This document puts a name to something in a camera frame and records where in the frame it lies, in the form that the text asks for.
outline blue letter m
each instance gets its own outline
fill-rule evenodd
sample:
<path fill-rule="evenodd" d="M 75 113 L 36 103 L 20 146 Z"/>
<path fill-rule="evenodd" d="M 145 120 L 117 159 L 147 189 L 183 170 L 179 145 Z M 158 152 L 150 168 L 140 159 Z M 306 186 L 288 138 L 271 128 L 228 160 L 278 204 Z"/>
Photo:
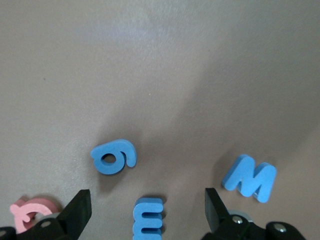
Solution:
<path fill-rule="evenodd" d="M 277 170 L 267 162 L 261 163 L 255 169 L 255 160 L 246 155 L 240 155 L 222 180 L 222 185 L 229 191 L 236 187 L 245 196 L 254 197 L 261 203 L 269 200 L 276 178 Z"/>

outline blue foam letter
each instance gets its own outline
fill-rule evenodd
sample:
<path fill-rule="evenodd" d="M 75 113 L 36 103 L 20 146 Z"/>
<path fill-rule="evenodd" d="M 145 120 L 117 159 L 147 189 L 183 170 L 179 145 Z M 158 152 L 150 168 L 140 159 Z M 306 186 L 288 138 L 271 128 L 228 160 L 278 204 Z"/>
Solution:
<path fill-rule="evenodd" d="M 277 170 L 267 162 L 261 163 L 255 169 L 255 160 L 246 155 L 240 155 L 229 172 L 222 180 L 222 185 L 229 191 L 236 187 L 245 196 L 254 197 L 261 203 L 269 200 Z"/>
<path fill-rule="evenodd" d="M 104 156 L 112 154 L 115 162 L 104 161 Z M 102 174 L 111 175 L 121 171 L 125 163 L 133 168 L 137 163 L 136 149 L 131 142 L 125 139 L 118 139 L 99 146 L 91 151 L 91 157 L 95 168 Z"/>
<path fill-rule="evenodd" d="M 133 240 L 161 240 L 162 216 L 164 209 L 160 198 L 143 197 L 136 201 L 133 209 L 135 220 Z"/>

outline blue letter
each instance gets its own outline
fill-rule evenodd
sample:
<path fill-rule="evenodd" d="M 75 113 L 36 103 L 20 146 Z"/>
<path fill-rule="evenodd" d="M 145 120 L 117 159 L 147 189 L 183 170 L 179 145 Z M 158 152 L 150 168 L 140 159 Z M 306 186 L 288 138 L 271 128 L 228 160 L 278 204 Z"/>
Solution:
<path fill-rule="evenodd" d="M 109 163 L 104 161 L 104 156 L 112 154 L 115 162 Z M 91 151 L 91 157 L 95 168 L 102 174 L 110 175 L 121 171 L 125 163 L 128 167 L 133 168 L 137 162 L 136 149 L 131 142 L 125 139 L 118 139 L 100 146 L 96 146 Z"/>
<path fill-rule="evenodd" d="M 254 197 L 261 203 L 269 200 L 276 178 L 277 170 L 267 162 L 261 163 L 255 169 L 255 160 L 246 155 L 240 155 L 222 180 L 222 185 L 229 191 L 236 187 L 245 196 Z"/>
<path fill-rule="evenodd" d="M 133 240 L 161 240 L 162 216 L 164 206 L 160 198 L 140 198 L 135 203 L 132 231 Z"/>

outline screw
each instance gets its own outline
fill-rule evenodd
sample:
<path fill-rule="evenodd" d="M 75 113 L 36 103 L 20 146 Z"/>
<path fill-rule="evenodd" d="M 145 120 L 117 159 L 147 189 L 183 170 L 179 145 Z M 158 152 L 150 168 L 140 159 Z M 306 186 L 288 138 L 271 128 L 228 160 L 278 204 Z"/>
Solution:
<path fill-rule="evenodd" d="M 233 216 L 232 220 L 236 223 L 236 224 L 242 224 L 244 221 L 242 220 L 241 217 L 239 216 Z"/>
<path fill-rule="evenodd" d="M 0 231 L 0 237 L 6 235 L 6 233 L 7 233 L 7 231 L 5 231 L 5 230 Z"/>
<path fill-rule="evenodd" d="M 284 233 L 284 232 L 287 231 L 286 227 L 283 226 L 283 225 L 280 224 L 280 223 L 275 223 L 273 226 L 274 226 L 275 229 L 277 229 L 277 230 L 278 230 L 279 232 L 281 232 L 281 233 Z"/>
<path fill-rule="evenodd" d="M 50 221 L 44 221 L 43 223 L 41 223 L 41 227 L 45 228 L 45 227 L 48 227 L 50 224 L 51 224 Z"/>

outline beige table surface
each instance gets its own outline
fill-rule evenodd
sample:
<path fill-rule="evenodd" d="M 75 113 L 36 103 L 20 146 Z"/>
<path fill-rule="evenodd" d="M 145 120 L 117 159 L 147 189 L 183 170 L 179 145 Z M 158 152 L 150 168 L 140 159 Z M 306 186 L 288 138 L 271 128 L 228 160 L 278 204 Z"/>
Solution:
<path fill-rule="evenodd" d="M 228 209 L 319 238 L 320 1 L 0 1 L 0 226 L 21 196 L 65 206 L 90 189 L 80 240 L 132 239 L 140 197 L 165 201 L 164 240 Z M 128 139 L 135 168 L 98 173 Z M 236 157 L 277 168 L 268 203 L 227 191 Z"/>

